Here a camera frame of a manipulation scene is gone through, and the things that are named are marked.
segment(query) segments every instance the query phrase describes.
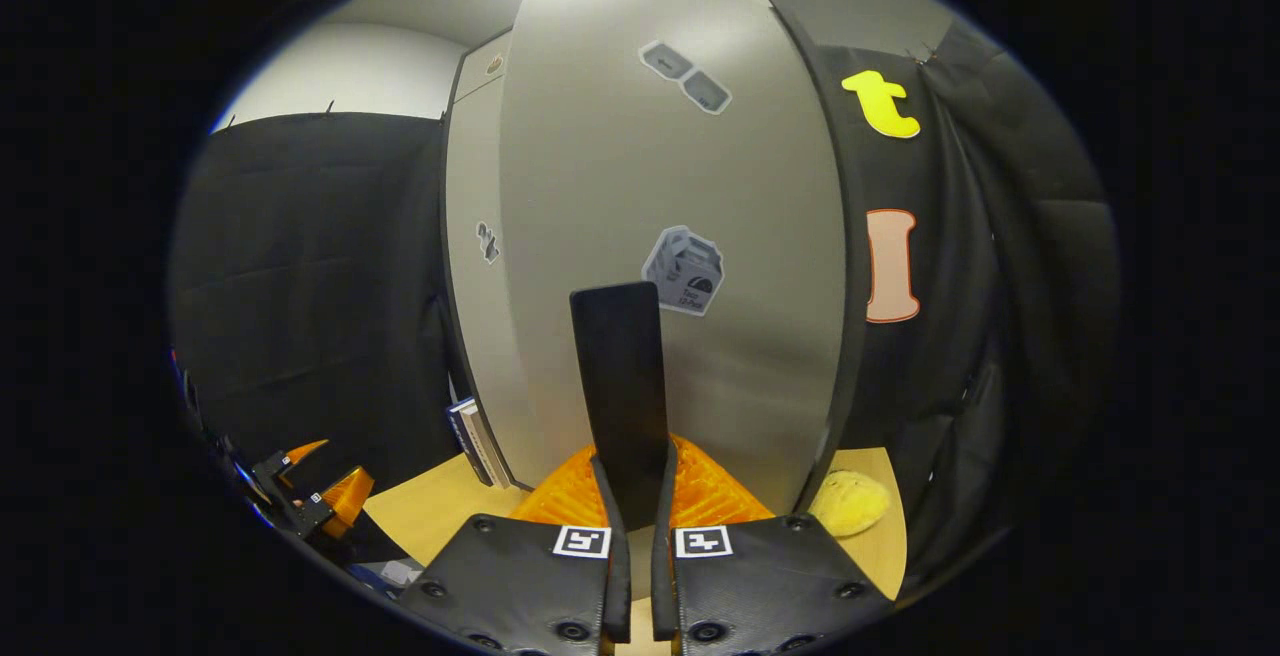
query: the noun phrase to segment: book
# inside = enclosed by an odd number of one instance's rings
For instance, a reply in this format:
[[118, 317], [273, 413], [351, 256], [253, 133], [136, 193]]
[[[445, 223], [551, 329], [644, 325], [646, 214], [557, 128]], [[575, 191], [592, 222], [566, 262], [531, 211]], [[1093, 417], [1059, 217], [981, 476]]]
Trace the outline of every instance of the book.
[[467, 433], [466, 427], [462, 424], [462, 414], [451, 407], [444, 415], [449, 419], [449, 427], [453, 428], [453, 436], [458, 438], [458, 446], [462, 447], [462, 452], [466, 454], [467, 463], [470, 463], [471, 469], [475, 470], [476, 478], [485, 486], [493, 486], [493, 477], [489, 475], [484, 464], [480, 463], [480, 454], [476, 452], [475, 442], [471, 441], [471, 434]]
[[475, 398], [467, 398], [462, 404], [458, 404], [456, 409], [462, 418], [463, 430], [471, 437], [471, 443], [480, 457], [480, 464], [484, 465], [485, 472], [493, 479], [493, 486], [499, 488], [509, 487], [511, 475], [507, 473], [506, 464], [503, 464], [502, 452], [498, 451], [493, 433], [489, 432], [489, 424], [485, 423], [484, 414], [476, 406]]

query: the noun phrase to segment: wooden table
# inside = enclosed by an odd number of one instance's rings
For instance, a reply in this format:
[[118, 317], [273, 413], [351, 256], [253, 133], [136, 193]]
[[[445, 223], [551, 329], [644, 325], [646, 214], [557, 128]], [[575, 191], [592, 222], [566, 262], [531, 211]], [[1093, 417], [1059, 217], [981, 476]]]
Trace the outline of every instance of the wooden table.
[[[890, 509], [883, 518], [863, 533], [838, 541], [876, 588], [890, 600], [897, 598], [906, 569], [906, 518], [887, 452], [883, 448], [836, 451], [831, 469], [868, 474], [888, 489]], [[525, 501], [525, 496], [526, 492], [515, 487], [484, 486], [476, 480], [466, 456], [458, 455], [371, 497], [365, 502], [365, 511], [407, 555], [429, 565], [474, 514], [506, 516]], [[671, 643], [650, 638], [648, 589], [643, 593], [637, 589], [635, 596], [631, 602], [632, 642], [620, 643], [616, 656], [669, 656]]]

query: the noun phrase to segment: white wall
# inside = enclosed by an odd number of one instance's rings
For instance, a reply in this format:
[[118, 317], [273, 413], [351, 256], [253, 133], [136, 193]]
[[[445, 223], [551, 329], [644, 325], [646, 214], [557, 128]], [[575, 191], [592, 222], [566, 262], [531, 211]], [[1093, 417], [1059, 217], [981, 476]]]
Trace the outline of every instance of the white wall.
[[439, 118], [466, 49], [417, 31], [321, 23], [284, 46], [223, 113], [241, 124], [283, 114], [333, 111]]

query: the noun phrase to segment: yellow sponge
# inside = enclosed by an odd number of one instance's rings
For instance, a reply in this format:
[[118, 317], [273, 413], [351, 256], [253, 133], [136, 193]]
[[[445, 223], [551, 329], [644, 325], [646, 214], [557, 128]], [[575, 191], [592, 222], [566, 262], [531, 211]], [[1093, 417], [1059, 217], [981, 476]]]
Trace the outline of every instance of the yellow sponge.
[[876, 525], [888, 510], [888, 489], [858, 472], [832, 472], [822, 482], [809, 512], [831, 536], [854, 536]]

